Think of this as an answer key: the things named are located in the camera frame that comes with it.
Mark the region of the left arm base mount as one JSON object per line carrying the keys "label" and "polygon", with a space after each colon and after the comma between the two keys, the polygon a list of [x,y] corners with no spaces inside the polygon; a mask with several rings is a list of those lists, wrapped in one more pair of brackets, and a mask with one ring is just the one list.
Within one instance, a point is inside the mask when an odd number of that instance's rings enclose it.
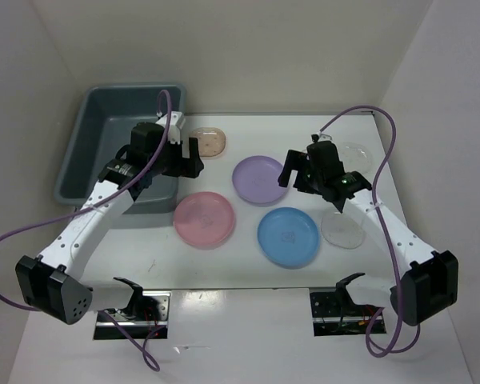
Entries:
{"label": "left arm base mount", "polygon": [[132,306],[104,310],[104,314],[97,315],[93,340],[126,339],[111,319],[135,340],[143,340],[148,335],[150,339],[167,339],[170,299],[170,291],[145,290]]}

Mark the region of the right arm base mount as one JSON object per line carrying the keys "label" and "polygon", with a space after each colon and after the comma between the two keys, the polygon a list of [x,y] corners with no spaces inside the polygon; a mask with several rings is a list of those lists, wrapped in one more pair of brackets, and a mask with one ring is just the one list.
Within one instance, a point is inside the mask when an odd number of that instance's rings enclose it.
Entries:
{"label": "right arm base mount", "polygon": [[364,334],[378,308],[341,303],[334,287],[310,289],[315,337]]}

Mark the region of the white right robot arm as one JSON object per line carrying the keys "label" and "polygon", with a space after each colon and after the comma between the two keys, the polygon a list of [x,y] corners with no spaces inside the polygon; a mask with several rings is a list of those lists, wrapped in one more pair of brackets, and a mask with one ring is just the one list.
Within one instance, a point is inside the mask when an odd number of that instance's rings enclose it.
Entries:
{"label": "white right robot arm", "polygon": [[457,258],[421,240],[373,195],[368,180],[357,171],[345,171],[335,144],[321,141],[304,152],[289,150],[279,185],[287,184],[293,171],[297,173],[295,189],[332,203],[396,258],[394,280],[358,272],[337,282],[334,301],[341,313],[353,314],[362,305],[392,307],[405,324],[417,326],[456,303]]}

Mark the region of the beige speckled dish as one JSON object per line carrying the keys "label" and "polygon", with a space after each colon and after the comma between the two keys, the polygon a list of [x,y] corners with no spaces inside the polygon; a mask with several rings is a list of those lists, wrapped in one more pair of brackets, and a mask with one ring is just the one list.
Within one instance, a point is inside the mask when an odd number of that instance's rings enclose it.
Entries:
{"label": "beige speckled dish", "polygon": [[198,152],[204,158],[219,156],[226,148],[226,134],[219,128],[197,128],[190,132],[190,137],[198,140]]}

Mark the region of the purple plastic plate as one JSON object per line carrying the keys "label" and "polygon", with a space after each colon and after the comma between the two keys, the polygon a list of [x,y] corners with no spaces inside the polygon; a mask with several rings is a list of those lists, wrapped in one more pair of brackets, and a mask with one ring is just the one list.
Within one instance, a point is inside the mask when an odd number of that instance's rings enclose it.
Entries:
{"label": "purple plastic plate", "polygon": [[241,160],[233,170],[232,183],[237,195],[255,205],[276,203],[287,193],[278,184],[283,165],[265,155],[255,155]]}

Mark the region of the clear round glass dish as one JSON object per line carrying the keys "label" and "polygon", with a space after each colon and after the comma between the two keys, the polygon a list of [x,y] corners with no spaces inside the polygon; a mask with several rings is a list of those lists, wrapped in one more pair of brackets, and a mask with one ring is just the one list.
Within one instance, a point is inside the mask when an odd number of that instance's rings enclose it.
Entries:
{"label": "clear round glass dish", "polygon": [[373,156],[364,146],[352,142],[341,142],[337,144],[337,149],[345,171],[357,171],[363,175],[371,171]]}

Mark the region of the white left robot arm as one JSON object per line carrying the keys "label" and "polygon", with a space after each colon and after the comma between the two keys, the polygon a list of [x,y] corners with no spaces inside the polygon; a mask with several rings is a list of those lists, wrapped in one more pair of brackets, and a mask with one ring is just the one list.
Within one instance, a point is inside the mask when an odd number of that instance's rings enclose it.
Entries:
{"label": "white left robot arm", "polygon": [[86,203],[60,235],[36,258],[22,257],[15,267],[26,304],[73,325],[92,310],[115,308],[125,319],[143,315],[152,305],[143,288],[120,278],[118,288],[91,288],[80,279],[90,257],[109,229],[149,188],[154,177],[196,178],[204,168],[198,140],[189,138],[183,155],[185,117],[168,113],[156,122],[140,122],[99,173]]}

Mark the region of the pink plastic plate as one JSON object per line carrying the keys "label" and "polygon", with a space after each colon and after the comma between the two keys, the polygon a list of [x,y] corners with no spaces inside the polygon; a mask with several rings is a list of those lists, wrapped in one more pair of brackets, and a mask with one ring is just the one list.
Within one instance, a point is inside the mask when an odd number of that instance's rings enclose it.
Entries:
{"label": "pink plastic plate", "polygon": [[234,208],[225,197],[204,191],[180,201],[174,211],[173,226],[186,244],[213,249],[231,236],[235,220]]}

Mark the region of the blue plastic plate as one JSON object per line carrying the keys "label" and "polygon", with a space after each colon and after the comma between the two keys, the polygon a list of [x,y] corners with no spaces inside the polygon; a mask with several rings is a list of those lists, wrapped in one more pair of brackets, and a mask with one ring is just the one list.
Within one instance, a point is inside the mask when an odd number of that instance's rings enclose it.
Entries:
{"label": "blue plastic plate", "polygon": [[265,257],[287,269],[309,265],[320,247],[314,220],[292,207],[281,207],[267,213],[258,224],[257,239]]}

